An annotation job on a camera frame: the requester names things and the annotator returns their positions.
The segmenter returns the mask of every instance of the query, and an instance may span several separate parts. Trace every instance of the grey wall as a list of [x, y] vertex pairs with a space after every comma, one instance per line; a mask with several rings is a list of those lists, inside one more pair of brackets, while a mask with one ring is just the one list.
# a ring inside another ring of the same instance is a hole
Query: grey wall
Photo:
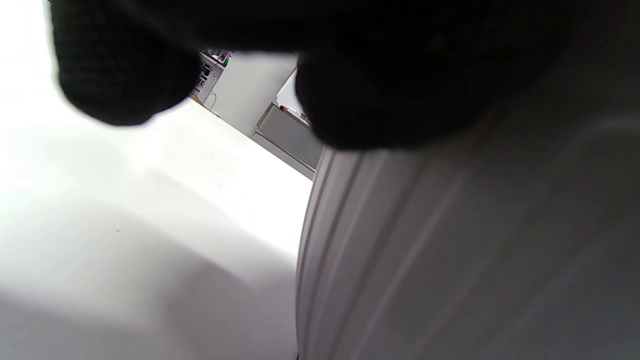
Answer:
[[249, 135], [269, 102], [276, 99], [279, 89], [296, 66], [297, 56], [262, 53], [237, 53], [213, 91], [214, 97], [205, 106], [231, 126]]

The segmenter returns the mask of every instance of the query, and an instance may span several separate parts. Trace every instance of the white wall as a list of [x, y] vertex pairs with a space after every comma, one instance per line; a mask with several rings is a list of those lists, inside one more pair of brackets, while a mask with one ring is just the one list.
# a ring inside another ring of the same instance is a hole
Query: white wall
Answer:
[[278, 100], [276, 101], [280, 105], [284, 105], [288, 107], [292, 111], [298, 111], [303, 113], [304, 110], [302, 108], [302, 104], [298, 100], [298, 95], [296, 94], [296, 75], [298, 71], [294, 71], [289, 79], [284, 84], [280, 92], [278, 92]]
[[267, 105], [296, 66], [297, 56], [264, 53], [236, 53], [213, 88], [205, 106], [224, 121], [249, 135]]

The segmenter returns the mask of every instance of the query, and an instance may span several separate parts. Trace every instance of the gloved hand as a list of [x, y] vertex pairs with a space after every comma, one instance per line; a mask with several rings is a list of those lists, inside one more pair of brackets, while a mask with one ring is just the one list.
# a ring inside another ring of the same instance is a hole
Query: gloved hand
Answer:
[[553, 66], [571, 29], [564, 0], [52, 0], [51, 13], [62, 90], [96, 119], [137, 125], [177, 104], [206, 47], [297, 52], [300, 102], [339, 149], [464, 130]]

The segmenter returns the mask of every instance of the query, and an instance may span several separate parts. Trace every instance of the white floor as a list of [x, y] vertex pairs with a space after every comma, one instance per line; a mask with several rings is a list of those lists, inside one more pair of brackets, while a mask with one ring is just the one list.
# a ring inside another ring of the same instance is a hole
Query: white floor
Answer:
[[293, 359], [311, 182], [189, 99], [136, 129], [70, 107], [47, 4], [0, 12], [2, 358]]

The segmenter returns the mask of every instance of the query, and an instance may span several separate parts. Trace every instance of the white surface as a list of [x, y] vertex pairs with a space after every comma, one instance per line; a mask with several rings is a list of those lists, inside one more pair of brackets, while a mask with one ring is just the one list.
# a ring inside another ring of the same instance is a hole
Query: white surface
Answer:
[[29, 56], [43, 4], [0, 15], [0, 357], [292, 359], [311, 182], [191, 100], [136, 129], [80, 114]]
[[296, 66], [297, 56], [283, 54], [234, 53], [205, 106], [249, 136], [251, 130]]

